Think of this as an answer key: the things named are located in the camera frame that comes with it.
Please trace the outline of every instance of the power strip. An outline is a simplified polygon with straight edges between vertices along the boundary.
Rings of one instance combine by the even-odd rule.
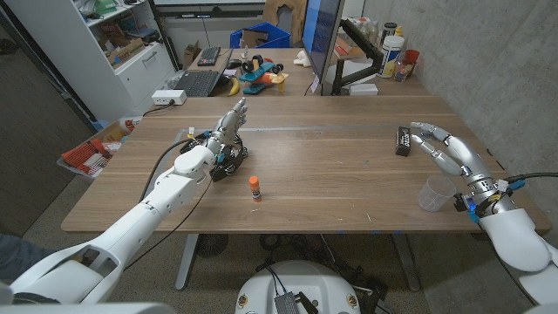
[[[155,105],[163,106],[174,100],[175,105],[182,105],[186,101],[186,93],[183,90],[159,90],[151,96]]]

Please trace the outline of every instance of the door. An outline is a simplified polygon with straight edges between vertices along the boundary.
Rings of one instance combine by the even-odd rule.
[[[24,234],[74,176],[60,154],[90,136],[22,49],[0,55],[0,232]]]

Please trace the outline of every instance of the blue box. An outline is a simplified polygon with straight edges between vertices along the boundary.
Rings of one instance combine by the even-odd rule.
[[[290,33],[278,28],[270,22],[263,22],[258,25],[248,27],[249,30],[266,31],[268,42],[257,45],[254,48],[290,48]],[[241,48],[242,30],[230,34],[230,48]]]

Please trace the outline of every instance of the plastic cup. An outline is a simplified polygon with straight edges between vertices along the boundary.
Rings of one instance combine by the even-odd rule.
[[[415,62],[411,60],[397,60],[395,62],[395,70],[393,71],[393,79],[398,82],[403,82],[409,76],[412,69],[415,67]]]
[[[453,182],[444,176],[433,175],[417,196],[418,205],[429,212],[437,212],[457,192]]]

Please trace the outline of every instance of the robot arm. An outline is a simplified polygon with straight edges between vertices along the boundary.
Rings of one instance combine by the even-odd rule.
[[[26,298],[47,297],[61,304],[105,301],[132,256],[168,215],[194,198],[222,149],[233,144],[246,122],[245,102],[220,118],[202,144],[177,157],[157,178],[153,191],[102,235],[47,256],[23,273],[10,286],[16,297],[25,293]],[[95,256],[89,266],[76,261],[85,254]]]
[[[526,291],[541,304],[558,302],[558,250],[537,235],[525,209],[517,208],[507,193],[498,192],[498,183],[485,162],[462,139],[427,123],[412,122],[411,127],[447,147],[445,154],[412,135],[412,141],[430,154],[444,173],[460,175],[471,188],[465,196],[468,209],[478,217],[500,258],[518,270],[541,271],[520,278]]]

